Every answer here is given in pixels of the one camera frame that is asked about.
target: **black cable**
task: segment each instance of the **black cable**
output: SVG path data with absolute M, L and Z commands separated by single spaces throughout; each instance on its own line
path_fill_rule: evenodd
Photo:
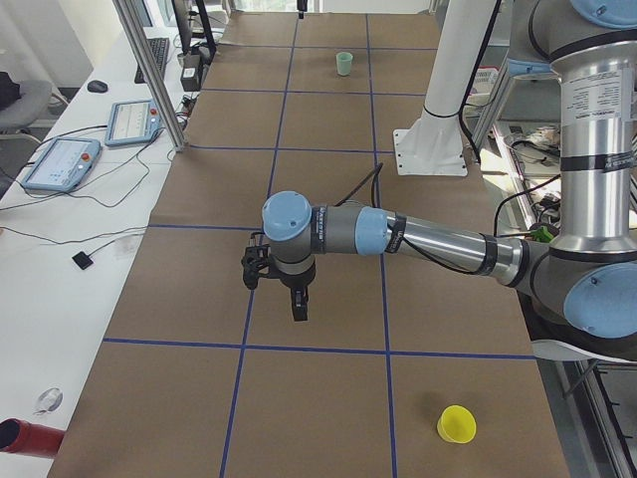
M 560 152 L 559 149 L 557 149 L 556 147 L 547 147 L 546 149 L 543 149 L 541 147 L 539 147 L 537 144 L 535 144 L 532 141 L 529 141 L 528 139 L 518 139 L 514 142 L 511 143 L 511 145 L 509 146 L 513 151 L 516 150 L 516 146 L 522 144 L 526 147 L 530 147 L 531 149 L 534 149 L 536 151 L 539 151 L 541 153 L 544 154 L 550 154 L 551 156 L 556 156 L 557 158 L 559 158 Z
M 163 127 L 158 129 L 157 132 L 155 133 L 155 135 L 153 136 L 153 138 L 150 140 L 150 142 L 145 144 L 139 151 L 137 151 L 134 155 L 132 155 L 125 162 L 123 162 L 122 164 L 119 164 L 118 166 L 114 167 L 113 169 L 111 169 L 111 170 L 109 170 L 107 172 L 104 172 L 104 173 L 100 174 L 99 176 L 94 177 L 90 181 L 82 184 L 81 186 L 79 186 L 79 187 L 77 187 L 75 189 L 75 191 L 80 191 L 80 190 L 84 189 L 85 187 L 93 184 L 97 180 L 99 180 L 99 179 L 101 179 L 101 178 L 103 178 L 103 177 L 105 177 L 105 176 L 107 176 L 109 174 L 112 174 L 113 172 L 117 171 L 118 169 L 121 169 L 122 167 L 126 166 L 127 164 L 132 162 L 134 159 L 136 159 L 137 162 L 139 162 L 139 164 L 141 164 L 145 168 L 145 173 L 139 179 L 139 181 L 123 196 L 123 198 L 120 199 L 119 201 L 117 201 L 114 204 L 106 204 L 106 203 L 100 201 L 99 199 L 97 199 L 96 197 L 93 197 L 93 196 L 90 196 L 90 195 L 77 195 L 77 194 L 74 194 L 73 192 L 55 192 L 53 194 L 49 194 L 49 195 L 45 195 L 45 196 L 34 195 L 17 178 L 15 178 L 13 176 L 10 176 L 9 174 L 6 173 L 6 171 L 4 171 L 2 168 L 0 168 L 0 171 L 3 174 L 5 174 L 7 177 L 12 179 L 16 183 L 18 183 L 18 185 L 20 185 L 20 187 L 23 189 L 25 194 L 27 194 L 29 197 L 32 197 L 34 199 L 38 199 L 37 201 L 33 201 L 33 202 L 27 202 L 27 203 L 23 203 L 23 204 L 16 204 L 14 206 L 2 207 L 2 208 L 0 208 L 0 211 L 7 211 L 7 210 L 10 210 L 10 209 L 16 209 L 16 208 L 19 208 L 19 207 L 31 206 L 31 205 L 39 204 L 41 202 L 45 202 L 45 201 L 48 201 L 48 200 L 51 200 L 51 199 L 53 199 L 55 197 L 60 197 L 60 196 L 70 196 L 70 197 L 73 197 L 73 198 L 76 198 L 76 199 L 91 199 L 92 201 L 94 201 L 97 204 L 99 204 L 99 205 L 101 205 L 103 207 L 106 207 L 106 208 L 117 207 L 120 204 L 122 204 L 132 194 L 132 192 L 137 187 L 139 187 L 139 185 L 143 182 L 143 180 L 146 178 L 146 176 L 150 173 L 150 168 L 139 158 L 139 155 L 157 140 L 157 138 L 161 135 L 163 130 L 164 130 Z
M 376 177 L 376 180 L 378 178 L 378 173 L 380 172 L 380 169 L 382 169 L 383 163 L 379 162 L 378 165 L 376 167 L 374 167 L 371 171 L 369 171 L 367 173 L 367 175 L 364 177 L 364 179 L 362 179 L 358 184 L 356 184 L 356 186 L 347 193 L 347 195 L 345 197 L 343 197 L 337 204 L 335 204 L 334 206 L 342 206 L 347 200 L 349 200 L 351 198 L 351 196 L 353 196 L 356 192 L 358 192 L 358 190 L 364 186 L 367 181 L 369 181 L 369 179 L 371 179 L 372 176 Z
M 541 222 L 541 218 L 544 217 L 544 214 L 546 214 L 546 212 L 550 211 L 551 209 L 554 209 L 555 211 L 557 209 L 555 209 L 555 206 L 558 205 L 560 203 L 560 201 L 556 201 L 553 204 L 549 204 L 548 206 L 545 206 L 540 212 L 539 212 L 539 216 L 537 217 L 537 222 Z
M 371 207 L 379 207 L 376 204 L 376 194 L 380 194 L 380 185 L 378 184 L 378 175 L 380 174 L 380 170 L 382 169 L 383 163 L 379 162 L 378 166 L 376 166 L 374 172 L 374 177 L 371 178 Z
M 123 239 L 125 237 L 135 237 L 135 236 L 143 236 L 143 232 L 140 232 L 138 234 L 128 234 L 127 236 L 121 236 L 121 237 L 117 237 L 116 239 L 113 239 L 112 241 L 108 241 L 105 244 L 103 244 L 102 246 L 100 246 L 98 249 L 96 249 L 95 251 L 93 251 L 90 254 L 87 254 L 87 256 L 92 257 L 94 254 L 96 254 L 97 252 L 100 252 L 101 249 L 104 249 L 106 247 L 108 247 L 110 244 L 114 244 L 115 242 L 117 242 L 120 239 Z
M 524 194 L 529 194 L 531 192 L 537 191 L 538 189 L 542 189 L 543 187 L 551 184 L 552 182 L 557 181 L 559 178 L 560 178 L 560 174 L 556 174 L 551 179 L 543 183 L 540 183 L 537 186 L 530 187 L 529 189 L 525 189 L 524 191 L 517 192 L 516 194 L 512 194 L 511 196 L 504 199 L 500 204 L 498 204 L 498 208 L 496 209 L 496 214 L 494 215 L 494 236 L 498 236 L 498 217 L 500 216 L 500 211 L 502 211 L 502 208 L 505 206 L 505 204 L 507 204 L 512 199 L 515 199 L 516 197 L 522 196 Z
M 80 127 L 79 129 L 73 129 L 71 131 L 67 131 L 67 132 L 62 132 L 60 134 L 56 134 L 55 136 L 51 136 L 48 139 L 45 139 L 44 141 L 42 141 L 40 144 L 38 144 L 36 146 L 36 148 L 33 150 L 33 152 L 37 152 L 40 149 L 40 147 L 42 147 L 43 144 L 46 144 L 47 142 L 52 141 L 53 139 L 57 139 L 58 137 L 67 136 L 67 135 L 73 134 L 75 132 L 87 131 L 89 129 L 104 129 L 105 127 L 108 127 L 108 125 L 107 124 L 99 124 L 97 126 Z
M 495 237 L 520 237 L 520 236 L 528 236 L 531 233 L 532 231 L 523 231 L 523 232 L 516 232 L 514 234 L 500 234 Z
M 390 231 L 393 232 L 393 227 L 390 226 L 389 224 L 387 224 L 387 228 Z M 476 274 L 479 273 L 479 271 L 468 271 L 467 269 L 464 269 L 461 266 L 458 266 L 457 264 L 453 264 L 453 263 L 451 263 L 449 261 L 446 261 L 445 259 L 442 259 L 441 257 L 438 257 L 435 254 L 432 254 L 431 252 L 427 252 L 424 249 L 422 249 L 422 248 L 418 247 L 417 245 L 415 245 L 414 243 L 412 243 L 405 236 L 403 236 L 402 242 L 407 244 L 414 251 L 416 251 L 418 254 L 423 256 L 425 259 L 430 260 L 434 264 L 438 264 L 440 267 L 442 267 L 444 269 L 447 269 L 447 270 L 452 271 L 452 272 L 457 272 L 458 274 L 465 274 L 467 276 L 475 276 Z
M 471 73 L 471 76 L 469 77 L 469 82 L 467 83 L 465 94 L 463 95 L 460 108 L 451 115 L 438 115 L 427 110 L 427 107 L 423 104 L 423 108 L 425 109 L 425 112 L 427 112 L 432 117 L 440 118 L 440 119 L 452 118 L 455 116 L 458 117 L 458 123 L 460 124 L 460 129 L 462 130 L 463 135 L 467 138 L 467 141 L 469 142 L 469 145 L 471 146 L 471 150 L 474 152 L 474 156 L 476 157 L 476 162 L 478 164 L 482 164 L 482 159 L 480 158 L 480 151 L 478 150 L 478 147 L 476 146 L 476 143 L 474 142 L 471 131 L 469 130 L 469 128 L 467 127 L 467 124 L 465 123 L 465 119 L 463 118 L 463 111 L 465 106 L 467 105 L 467 98 L 471 94 L 471 87 L 473 86 L 474 79 L 476 78 L 476 73 L 478 72 L 478 69 L 480 68 L 480 62 L 482 61 L 482 58 L 485 55 L 485 51 L 487 50 L 487 47 L 489 46 L 489 40 L 491 39 L 491 34 L 494 31 L 496 18 L 498 17 L 498 13 L 500 12 L 501 3 L 502 3 L 502 0 L 498 0 L 496 2 L 496 5 L 494 6 L 494 10 L 491 14 L 491 18 L 489 19 L 489 25 L 487 27 L 487 31 L 485 32 L 485 35 L 482 39 L 482 44 L 480 45 L 480 50 L 478 51 L 478 56 L 476 57 L 476 62 L 474 63 L 473 71 Z
M 485 108 L 485 107 L 487 107 L 488 105 L 492 105 L 492 104 L 493 104 L 493 102 L 494 102 L 495 100 L 496 100 L 496 99 L 495 99 L 495 98 L 493 98 L 492 100 L 489 100 L 488 102 L 484 103 L 483 105 L 475 105 L 475 104 L 473 104 L 473 103 L 465 103 L 465 107 Z
M 190 21 L 196 23 L 197 25 L 199 25 L 200 27 L 203 28 L 203 24 L 201 23 L 201 20 L 196 18 L 196 17 L 199 16 L 199 12 L 197 12 L 195 10 L 191 10 L 191 11 L 188 12 L 188 16 L 189 16 L 189 20 Z M 215 17 L 211 16 L 210 14 L 207 14 L 206 17 L 208 17 L 208 20 L 212 20 L 214 22 L 217 22 L 217 23 L 223 25 L 224 27 L 228 25 L 227 23 L 224 23 L 221 20 L 216 19 Z
M 117 234 L 123 234 L 124 232 L 134 231 L 134 230 L 138 230 L 138 229 L 145 229 L 145 228 L 146 228 L 145 226 L 128 227 L 128 228 L 122 229 L 120 231 L 103 232 L 102 234 L 98 234 L 98 235 L 92 236 L 92 237 L 87 237 L 86 239 L 73 239 L 73 240 L 69 240 L 69 241 L 56 241 L 55 239 L 50 239 L 48 237 L 38 236 L 37 234 L 29 234 L 27 232 L 17 231 L 15 229 L 10 228 L 10 227 L 0 225 L 0 231 L 1 230 L 10 231 L 10 232 L 13 232 L 14 234 L 18 234 L 20 236 L 33 237 L 35 239 L 40 239 L 42 241 L 50 242 L 51 244 L 56 245 L 56 246 L 64 246 L 66 244 L 82 244 L 83 242 L 93 241 L 94 239 L 101 239 L 103 237 L 115 236 Z

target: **red object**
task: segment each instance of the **red object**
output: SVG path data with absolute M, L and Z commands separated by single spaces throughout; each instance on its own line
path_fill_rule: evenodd
M 63 430 L 17 418 L 0 423 L 0 451 L 6 453 L 55 458 L 63 438 Z

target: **computer mouse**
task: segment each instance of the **computer mouse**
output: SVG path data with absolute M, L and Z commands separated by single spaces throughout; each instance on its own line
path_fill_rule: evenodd
M 93 80 L 87 85 L 87 90 L 91 93 L 106 93 L 108 91 L 108 85 L 100 80 Z

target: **keyboard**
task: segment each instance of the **keyboard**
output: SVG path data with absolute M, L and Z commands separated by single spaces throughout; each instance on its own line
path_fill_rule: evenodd
M 152 52 L 152 56 L 155 59 L 155 65 L 157 65 L 157 69 L 159 70 L 159 74 L 163 79 L 163 75 L 166 72 L 166 63 L 168 62 L 168 50 L 170 49 L 170 39 L 169 38 L 148 38 L 148 46 L 150 47 L 150 51 Z M 136 83 L 146 83 L 143 78 L 143 73 L 141 72 L 141 68 L 137 65 L 137 73 L 135 73 Z

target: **green cup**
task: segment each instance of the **green cup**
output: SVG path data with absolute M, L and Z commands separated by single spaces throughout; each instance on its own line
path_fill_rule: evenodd
M 340 52 L 336 54 L 336 72 L 342 76 L 346 77 L 351 72 L 351 61 L 354 59 L 354 56 L 349 52 Z

